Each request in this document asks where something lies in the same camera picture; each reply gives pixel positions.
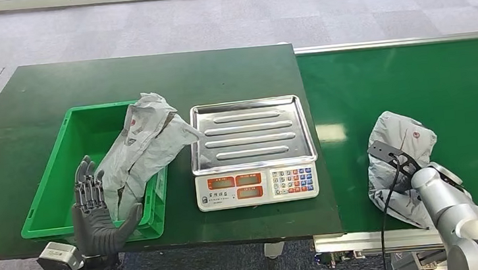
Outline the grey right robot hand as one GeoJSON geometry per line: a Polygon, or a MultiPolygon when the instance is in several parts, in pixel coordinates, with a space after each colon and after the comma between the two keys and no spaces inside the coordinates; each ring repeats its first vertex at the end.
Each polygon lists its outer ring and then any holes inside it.
{"type": "Polygon", "coordinates": [[[411,181],[412,175],[399,173],[393,186],[393,191],[401,194],[410,191],[412,189],[411,181]]]}

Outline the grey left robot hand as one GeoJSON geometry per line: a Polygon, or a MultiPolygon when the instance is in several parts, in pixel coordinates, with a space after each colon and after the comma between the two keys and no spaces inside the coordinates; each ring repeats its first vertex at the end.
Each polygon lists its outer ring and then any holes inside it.
{"type": "Polygon", "coordinates": [[[143,205],[136,203],[122,224],[115,226],[104,200],[105,173],[95,169],[95,162],[85,155],[74,176],[73,229],[78,249],[87,257],[121,251],[143,216],[143,205]]]}

